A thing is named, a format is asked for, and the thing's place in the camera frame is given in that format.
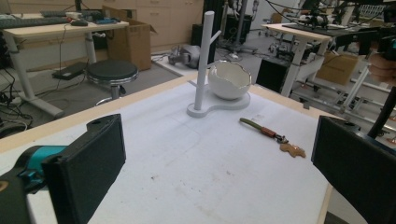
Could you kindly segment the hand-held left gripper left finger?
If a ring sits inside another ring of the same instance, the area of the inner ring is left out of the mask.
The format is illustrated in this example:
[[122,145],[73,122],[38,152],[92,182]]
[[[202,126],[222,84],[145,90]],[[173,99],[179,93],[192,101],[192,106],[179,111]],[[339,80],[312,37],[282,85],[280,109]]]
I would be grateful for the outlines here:
[[121,115],[87,124],[87,132],[41,162],[58,224],[87,224],[126,161]]

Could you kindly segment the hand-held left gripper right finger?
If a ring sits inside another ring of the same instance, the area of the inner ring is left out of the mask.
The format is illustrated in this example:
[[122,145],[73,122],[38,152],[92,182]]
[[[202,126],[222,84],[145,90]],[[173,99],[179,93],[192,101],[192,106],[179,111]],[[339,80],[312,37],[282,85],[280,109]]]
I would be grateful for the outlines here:
[[368,224],[396,224],[396,150],[321,116],[311,161]]

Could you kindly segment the green strap keychain brown pendant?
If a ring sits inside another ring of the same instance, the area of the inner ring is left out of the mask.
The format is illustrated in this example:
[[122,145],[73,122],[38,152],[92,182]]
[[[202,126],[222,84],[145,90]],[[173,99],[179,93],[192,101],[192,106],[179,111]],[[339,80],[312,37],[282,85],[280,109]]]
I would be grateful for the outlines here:
[[287,152],[293,158],[296,158],[296,157],[305,158],[306,157],[305,151],[302,148],[291,144],[285,135],[280,135],[277,132],[275,132],[269,128],[266,128],[264,126],[261,126],[260,124],[254,122],[250,119],[240,118],[239,121],[260,131],[263,135],[266,135],[272,139],[275,139],[279,143],[279,149],[283,152]]

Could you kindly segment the closed cardboard box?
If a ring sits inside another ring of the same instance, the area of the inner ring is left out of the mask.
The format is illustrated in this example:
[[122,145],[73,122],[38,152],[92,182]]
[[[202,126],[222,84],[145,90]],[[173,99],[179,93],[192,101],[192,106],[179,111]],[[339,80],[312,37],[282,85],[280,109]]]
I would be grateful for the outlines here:
[[356,56],[326,52],[322,66],[316,77],[345,86],[358,63]]

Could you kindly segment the black slanted pole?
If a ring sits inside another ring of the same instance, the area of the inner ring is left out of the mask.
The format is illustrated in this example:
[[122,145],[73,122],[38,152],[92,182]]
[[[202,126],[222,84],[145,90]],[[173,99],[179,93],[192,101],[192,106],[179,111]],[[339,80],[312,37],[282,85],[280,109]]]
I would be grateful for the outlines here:
[[376,138],[382,128],[385,126],[394,106],[396,106],[396,87],[392,87],[384,106],[375,121],[375,124],[368,132],[368,136]]

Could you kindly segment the white-legged desk with equipment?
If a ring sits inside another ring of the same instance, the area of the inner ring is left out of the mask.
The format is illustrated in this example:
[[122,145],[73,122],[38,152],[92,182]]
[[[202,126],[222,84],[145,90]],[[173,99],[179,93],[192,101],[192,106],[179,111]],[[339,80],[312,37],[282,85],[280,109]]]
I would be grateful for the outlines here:
[[[315,78],[317,71],[321,68],[324,62],[324,54],[331,37],[293,29],[290,28],[289,23],[263,24],[262,27],[265,27],[271,31],[280,32],[281,34],[293,35],[299,41],[281,91],[281,95],[289,97],[296,81],[306,81],[307,79],[313,80]],[[316,57],[310,63],[301,65],[307,44],[312,43],[313,41],[317,41],[319,43],[319,49]]]

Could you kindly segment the black round stool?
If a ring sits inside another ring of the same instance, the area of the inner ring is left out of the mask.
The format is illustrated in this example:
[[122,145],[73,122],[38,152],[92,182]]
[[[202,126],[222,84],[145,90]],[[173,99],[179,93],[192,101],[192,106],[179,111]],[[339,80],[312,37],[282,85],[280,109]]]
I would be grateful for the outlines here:
[[121,98],[126,93],[123,84],[135,81],[138,74],[136,65],[120,60],[103,60],[86,67],[88,80],[110,87],[111,96],[100,100],[97,105]]

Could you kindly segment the flat black case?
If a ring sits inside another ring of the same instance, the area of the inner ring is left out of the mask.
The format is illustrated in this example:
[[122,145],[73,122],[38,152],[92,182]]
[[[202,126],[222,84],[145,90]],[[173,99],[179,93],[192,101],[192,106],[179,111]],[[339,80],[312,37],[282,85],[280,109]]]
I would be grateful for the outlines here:
[[85,67],[86,64],[83,62],[74,63],[72,65],[66,66],[66,68],[54,72],[52,77],[61,80],[70,80],[81,75],[84,72]]

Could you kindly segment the white table mat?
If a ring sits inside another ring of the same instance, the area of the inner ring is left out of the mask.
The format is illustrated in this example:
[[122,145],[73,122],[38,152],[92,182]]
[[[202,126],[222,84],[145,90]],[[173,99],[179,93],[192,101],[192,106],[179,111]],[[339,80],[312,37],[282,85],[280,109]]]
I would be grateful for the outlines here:
[[162,85],[0,140],[0,174],[28,147],[66,145],[92,119],[122,116],[127,159],[90,224],[317,224],[327,181],[267,127],[310,152],[319,112],[260,88],[249,106],[187,114],[194,87]]

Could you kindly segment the black box under desk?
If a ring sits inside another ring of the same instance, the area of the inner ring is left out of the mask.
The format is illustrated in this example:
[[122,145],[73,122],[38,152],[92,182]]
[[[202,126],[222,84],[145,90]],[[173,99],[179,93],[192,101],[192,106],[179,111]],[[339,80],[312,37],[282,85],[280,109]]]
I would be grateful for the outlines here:
[[266,89],[281,93],[290,62],[273,57],[263,57],[256,83]]

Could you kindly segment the open cardboard box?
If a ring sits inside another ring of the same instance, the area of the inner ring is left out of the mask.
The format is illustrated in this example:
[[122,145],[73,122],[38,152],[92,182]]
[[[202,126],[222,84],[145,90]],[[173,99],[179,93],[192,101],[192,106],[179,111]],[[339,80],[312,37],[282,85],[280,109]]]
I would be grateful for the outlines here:
[[110,59],[128,61],[139,70],[151,68],[150,33],[154,32],[150,24],[133,19],[131,10],[102,7],[110,18],[125,21],[128,25],[121,29],[106,32],[107,54]]

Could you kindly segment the white-legged desk with keyboard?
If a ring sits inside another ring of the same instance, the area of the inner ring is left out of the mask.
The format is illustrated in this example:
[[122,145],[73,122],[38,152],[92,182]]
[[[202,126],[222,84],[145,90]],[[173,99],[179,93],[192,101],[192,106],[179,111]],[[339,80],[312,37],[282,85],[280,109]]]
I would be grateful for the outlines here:
[[[70,24],[53,24],[36,27],[23,27],[3,30],[4,39],[14,69],[22,86],[21,98],[24,102],[33,105],[42,111],[52,115],[55,119],[61,118],[64,112],[44,100],[38,98],[31,85],[27,71],[32,68],[59,64],[71,61],[79,57],[87,56],[89,63],[96,62],[96,54],[92,39],[92,33],[123,29],[129,25],[126,21],[108,24],[95,24],[89,22],[87,26],[73,26]],[[61,45],[47,45],[32,49],[18,49],[16,39],[54,39],[55,37],[70,37],[73,35],[84,35],[83,40],[68,42]]]

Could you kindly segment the grey device on floor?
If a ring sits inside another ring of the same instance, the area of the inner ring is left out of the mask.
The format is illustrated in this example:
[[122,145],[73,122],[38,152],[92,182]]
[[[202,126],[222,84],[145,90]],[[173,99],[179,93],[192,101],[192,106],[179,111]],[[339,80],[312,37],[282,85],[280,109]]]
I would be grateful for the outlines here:
[[182,63],[189,68],[196,69],[199,65],[200,50],[199,46],[192,45],[177,47],[168,56],[168,62],[172,65]]

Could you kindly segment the white branched jewelry stand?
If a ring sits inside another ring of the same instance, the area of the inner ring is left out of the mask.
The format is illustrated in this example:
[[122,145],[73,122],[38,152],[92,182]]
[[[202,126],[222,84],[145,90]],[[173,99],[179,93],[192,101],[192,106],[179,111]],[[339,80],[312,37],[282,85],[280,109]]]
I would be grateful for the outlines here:
[[250,103],[250,95],[247,93],[236,100],[224,100],[215,95],[208,86],[209,69],[220,61],[208,63],[209,49],[212,42],[220,35],[220,31],[212,34],[214,11],[207,11],[204,15],[204,27],[201,43],[198,77],[194,102],[187,107],[187,114],[194,118],[203,118],[214,110],[240,110]]

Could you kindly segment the white eggshell-shaped bowl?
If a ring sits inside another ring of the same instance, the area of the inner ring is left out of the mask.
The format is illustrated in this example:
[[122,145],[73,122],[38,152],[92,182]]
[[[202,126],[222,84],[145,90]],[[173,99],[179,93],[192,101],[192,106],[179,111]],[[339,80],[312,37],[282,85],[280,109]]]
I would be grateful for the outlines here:
[[251,74],[239,63],[220,61],[209,69],[209,89],[221,99],[241,98],[250,85]]

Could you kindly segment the dark keyboard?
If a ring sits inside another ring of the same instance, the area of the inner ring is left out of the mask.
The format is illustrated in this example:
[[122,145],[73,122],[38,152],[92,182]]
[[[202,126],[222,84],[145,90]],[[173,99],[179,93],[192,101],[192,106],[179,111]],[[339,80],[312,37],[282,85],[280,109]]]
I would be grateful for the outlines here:
[[0,29],[13,29],[13,28],[23,28],[23,27],[35,27],[44,26],[52,24],[64,24],[69,23],[66,18],[31,18],[31,19],[5,19],[0,20]]

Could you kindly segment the aluminium frame rack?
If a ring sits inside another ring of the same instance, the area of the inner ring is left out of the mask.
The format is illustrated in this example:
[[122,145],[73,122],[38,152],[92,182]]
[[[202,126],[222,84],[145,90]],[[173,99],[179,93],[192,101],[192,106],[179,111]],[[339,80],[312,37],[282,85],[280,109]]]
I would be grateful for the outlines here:
[[319,77],[299,81],[290,96],[303,104],[325,108],[340,118],[365,123],[370,129],[384,106],[390,86],[372,81],[366,65],[354,76],[345,86]]

